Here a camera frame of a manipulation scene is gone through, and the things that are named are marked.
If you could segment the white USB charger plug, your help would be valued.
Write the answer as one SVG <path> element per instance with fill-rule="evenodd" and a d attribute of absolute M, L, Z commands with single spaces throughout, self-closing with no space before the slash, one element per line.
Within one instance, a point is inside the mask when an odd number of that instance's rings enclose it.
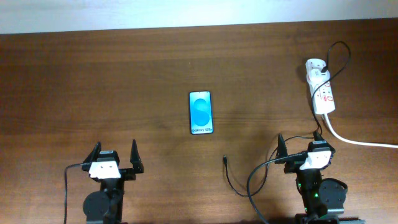
<path fill-rule="evenodd" d="M 314 68 L 307 72 L 307 82 L 309 85 L 321 84 L 326 82 L 329 78 L 329 71 L 322 73 L 321 70 Z"/>

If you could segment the white power strip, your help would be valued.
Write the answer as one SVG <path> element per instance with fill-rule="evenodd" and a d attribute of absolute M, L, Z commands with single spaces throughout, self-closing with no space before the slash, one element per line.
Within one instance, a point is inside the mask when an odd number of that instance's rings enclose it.
<path fill-rule="evenodd" d="M 308 59 L 305 63 L 306 71 L 309 72 L 311 69 L 317 68 L 321 70 L 325 67 L 326 62 L 318 59 L 318 58 L 311 58 Z M 331 113 L 335 110 L 335 102 L 330 86 L 330 82 L 325 83 L 324 85 L 316 84 L 316 85 L 309 85 L 310 87 L 310 94 L 315 95 L 313 97 L 313 107 L 315 114 L 323 115 Z"/>

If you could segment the blue screen Samsung smartphone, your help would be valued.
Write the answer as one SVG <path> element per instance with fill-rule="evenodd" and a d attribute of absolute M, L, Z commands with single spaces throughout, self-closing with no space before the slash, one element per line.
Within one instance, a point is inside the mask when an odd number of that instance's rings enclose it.
<path fill-rule="evenodd" d="M 209 91 L 190 92 L 189 105 L 191 134 L 212 134 L 214 127 L 211 93 Z"/>

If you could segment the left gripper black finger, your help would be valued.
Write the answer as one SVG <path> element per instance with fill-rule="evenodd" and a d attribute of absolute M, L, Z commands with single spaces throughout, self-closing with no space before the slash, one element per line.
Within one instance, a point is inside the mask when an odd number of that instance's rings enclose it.
<path fill-rule="evenodd" d="M 101 151 L 101 143 L 98 141 L 93 150 L 89 153 L 89 155 L 86 157 L 86 159 L 83 161 L 84 164 L 94 162 L 98 158 L 98 154 Z"/>
<path fill-rule="evenodd" d="M 143 163 L 142 163 L 141 157 L 138 153 L 137 142 L 135 139 L 132 141 L 130 163 L 132 164 L 133 169 L 142 169 L 143 168 Z"/>

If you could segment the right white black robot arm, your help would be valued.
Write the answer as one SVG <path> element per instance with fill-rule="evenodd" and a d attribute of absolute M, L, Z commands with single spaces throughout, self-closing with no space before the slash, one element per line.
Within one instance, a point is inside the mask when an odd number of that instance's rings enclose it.
<path fill-rule="evenodd" d="M 340 218 L 348 192 L 346 183 L 322 177 L 321 171 L 331 165 L 335 149 L 317 132 L 308 148 L 289 155 L 287 140 L 278 135 L 276 163 L 284 165 L 286 174 L 296 174 L 296 188 L 301 195 L 305 213 L 296 214 L 295 223 L 365 223 L 359 218 Z"/>

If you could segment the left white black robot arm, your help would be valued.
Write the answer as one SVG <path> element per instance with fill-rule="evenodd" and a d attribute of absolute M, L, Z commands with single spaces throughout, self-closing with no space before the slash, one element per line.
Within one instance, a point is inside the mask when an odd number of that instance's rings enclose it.
<path fill-rule="evenodd" d="M 123 214 L 124 185 L 144 172 L 144 166 L 132 141 L 130 168 L 120 168 L 116 151 L 103 151 L 98 142 L 83 161 L 82 170 L 100 184 L 98 191 L 90 193 L 83 202 L 87 223 L 121 223 Z"/>

